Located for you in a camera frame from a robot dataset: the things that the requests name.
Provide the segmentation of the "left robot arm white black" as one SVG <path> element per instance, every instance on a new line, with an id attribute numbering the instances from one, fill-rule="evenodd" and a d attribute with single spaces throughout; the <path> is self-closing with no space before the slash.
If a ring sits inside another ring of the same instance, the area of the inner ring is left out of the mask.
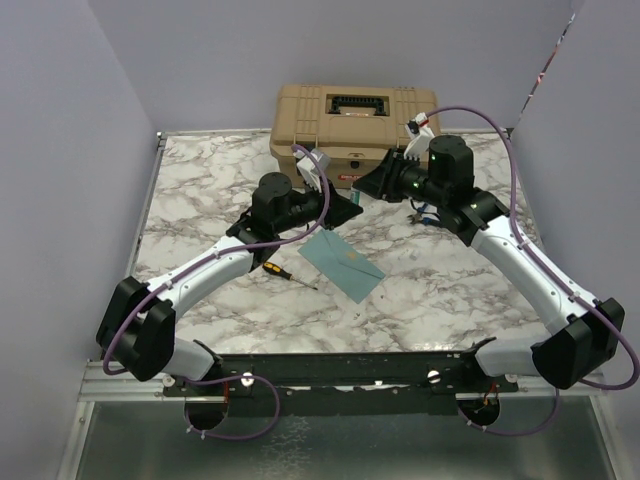
<path id="1" fill-rule="evenodd" d="M 139 381 L 168 374 L 186 379 L 199 394 L 214 392 L 221 380 L 220 357 L 199 341 L 178 339 L 177 321 L 219 287 L 266 262 L 284 245 L 282 233 L 298 227 L 305 233 L 330 230 L 362 212 L 331 183 L 300 193 L 288 176 L 264 175 L 250 207 L 213 247 L 154 279 L 129 276 L 117 284 L 96 334 L 104 372 L 116 374 L 110 365 L 116 361 L 121 372 Z"/>

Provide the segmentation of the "teal envelope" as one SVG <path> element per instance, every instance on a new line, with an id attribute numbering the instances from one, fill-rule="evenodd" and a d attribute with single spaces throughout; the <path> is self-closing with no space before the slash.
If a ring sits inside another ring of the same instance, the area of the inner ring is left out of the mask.
<path id="1" fill-rule="evenodd" d="M 333 231 L 321 229 L 298 253 L 357 304 L 385 278 L 383 271 Z"/>

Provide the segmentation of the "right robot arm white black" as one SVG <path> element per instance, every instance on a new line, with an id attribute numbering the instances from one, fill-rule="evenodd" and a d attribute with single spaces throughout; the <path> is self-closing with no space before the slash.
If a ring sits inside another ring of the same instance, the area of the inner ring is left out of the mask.
<path id="1" fill-rule="evenodd" d="M 511 225 L 508 208 L 475 186 L 474 154 L 461 137 L 431 140 L 426 165 L 392 148 L 353 187 L 388 203 L 410 199 L 435 207 L 443 227 L 498 268 L 542 321 L 547 332 L 540 338 L 482 342 L 459 367 L 467 389 L 481 391 L 495 377 L 518 375 L 566 390 L 615 354 L 622 305 L 582 289 Z"/>

